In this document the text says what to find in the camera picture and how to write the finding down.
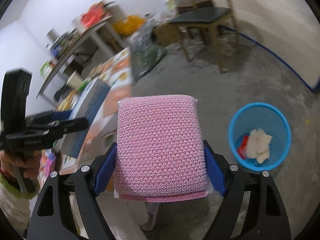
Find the person's left hand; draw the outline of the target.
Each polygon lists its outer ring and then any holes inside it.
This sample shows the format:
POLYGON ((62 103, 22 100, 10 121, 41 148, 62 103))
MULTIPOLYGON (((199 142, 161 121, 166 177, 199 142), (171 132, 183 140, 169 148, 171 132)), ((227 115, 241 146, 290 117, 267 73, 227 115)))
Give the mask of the person's left hand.
POLYGON ((40 170, 41 151, 34 151, 33 156, 22 160, 17 155, 1 151, 1 171, 16 178, 13 167, 24 169, 24 178, 36 178, 40 170))

